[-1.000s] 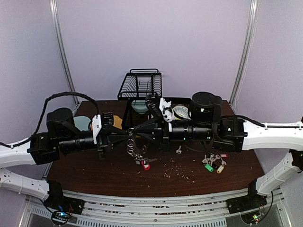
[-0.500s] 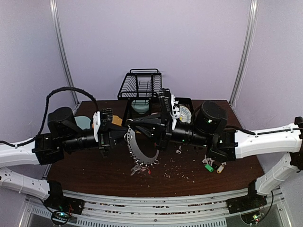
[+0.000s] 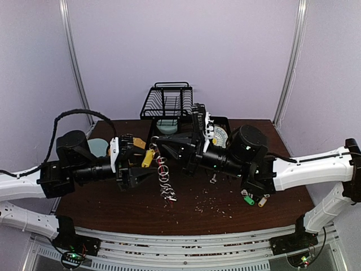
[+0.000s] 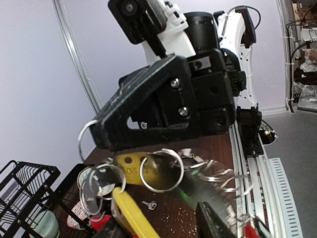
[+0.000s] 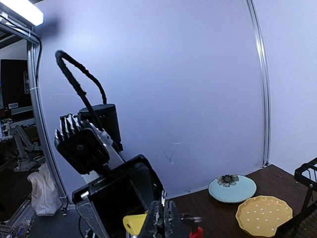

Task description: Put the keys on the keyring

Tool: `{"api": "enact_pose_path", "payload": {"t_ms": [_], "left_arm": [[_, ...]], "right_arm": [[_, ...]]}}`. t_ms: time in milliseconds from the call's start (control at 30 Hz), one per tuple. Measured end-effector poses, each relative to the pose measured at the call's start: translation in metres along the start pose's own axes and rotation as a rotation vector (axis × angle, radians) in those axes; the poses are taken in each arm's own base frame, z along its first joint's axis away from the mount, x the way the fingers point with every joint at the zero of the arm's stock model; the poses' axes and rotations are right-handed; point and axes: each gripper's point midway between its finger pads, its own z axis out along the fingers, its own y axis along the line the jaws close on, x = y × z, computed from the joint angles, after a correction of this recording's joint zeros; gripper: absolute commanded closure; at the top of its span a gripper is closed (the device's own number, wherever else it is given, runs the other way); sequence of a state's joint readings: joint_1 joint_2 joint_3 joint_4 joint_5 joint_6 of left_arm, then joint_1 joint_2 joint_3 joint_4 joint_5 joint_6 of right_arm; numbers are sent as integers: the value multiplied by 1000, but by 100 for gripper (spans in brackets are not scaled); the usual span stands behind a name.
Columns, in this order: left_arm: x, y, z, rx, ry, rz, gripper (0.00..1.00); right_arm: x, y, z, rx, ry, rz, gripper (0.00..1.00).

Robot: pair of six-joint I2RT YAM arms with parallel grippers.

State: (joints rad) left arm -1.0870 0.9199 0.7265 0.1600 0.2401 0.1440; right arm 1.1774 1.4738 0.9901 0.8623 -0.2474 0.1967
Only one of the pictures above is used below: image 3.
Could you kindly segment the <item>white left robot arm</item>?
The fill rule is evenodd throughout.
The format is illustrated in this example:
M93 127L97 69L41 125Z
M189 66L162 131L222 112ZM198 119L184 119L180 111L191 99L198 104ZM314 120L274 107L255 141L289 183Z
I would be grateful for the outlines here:
M75 191L76 185L115 180L122 191L137 187L156 173L142 166L145 150L134 146L131 135L114 137L109 154L95 156L85 133L73 130L56 140L58 159L17 173L1 174L1 223L40 234L70 251L81 246L73 220L66 216L46 216L10 204L27 198L59 198Z

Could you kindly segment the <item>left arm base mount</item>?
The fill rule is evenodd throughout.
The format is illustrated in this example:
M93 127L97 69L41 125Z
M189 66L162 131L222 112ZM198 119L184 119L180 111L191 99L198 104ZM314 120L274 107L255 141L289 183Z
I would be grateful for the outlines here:
M60 263L68 270L75 270L87 261L86 256L97 256L101 240L76 233L73 220L67 216L55 216L58 221L57 236L52 246L61 254Z

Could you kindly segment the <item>yellow key tag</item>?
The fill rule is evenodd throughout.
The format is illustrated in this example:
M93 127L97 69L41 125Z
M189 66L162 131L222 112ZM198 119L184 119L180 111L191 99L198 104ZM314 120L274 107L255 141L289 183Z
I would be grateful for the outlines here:
M149 149L146 151L144 159L142 161L142 168L148 168L151 166L153 158L155 156L155 150Z

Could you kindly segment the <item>large keyring with red grip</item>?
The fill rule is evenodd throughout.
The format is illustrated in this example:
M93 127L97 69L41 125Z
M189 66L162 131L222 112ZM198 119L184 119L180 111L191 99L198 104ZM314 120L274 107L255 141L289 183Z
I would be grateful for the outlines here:
M160 149L157 145L158 136L151 137L149 147L154 151L153 160L157 166L157 174L160 185L160 197L167 202L169 206L174 207L177 202L177 195L170 183L169 168L166 165L166 158L161 155Z

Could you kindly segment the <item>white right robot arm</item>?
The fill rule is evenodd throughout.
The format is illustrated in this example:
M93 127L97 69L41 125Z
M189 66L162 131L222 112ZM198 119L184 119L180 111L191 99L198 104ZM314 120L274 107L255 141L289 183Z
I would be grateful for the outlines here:
M268 150L267 137L256 127L234 130L226 147L214 145L200 132L162 136L155 140L192 175L198 167L241 180L241 189L260 202L277 191L316 183L335 182L334 189L297 221L289 237L294 249L301 249L348 204L360 201L360 149L347 139L344 146L322 154L286 158Z

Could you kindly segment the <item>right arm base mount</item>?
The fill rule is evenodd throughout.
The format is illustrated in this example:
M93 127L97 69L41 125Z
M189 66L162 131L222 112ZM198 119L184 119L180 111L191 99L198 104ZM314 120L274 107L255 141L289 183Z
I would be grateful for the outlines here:
M290 253L309 248L311 244L318 244L318 233L309 233L306 231L304 223L305 215L296 220L294 233L278 237L272 237L269 242L274 256L284 253Z

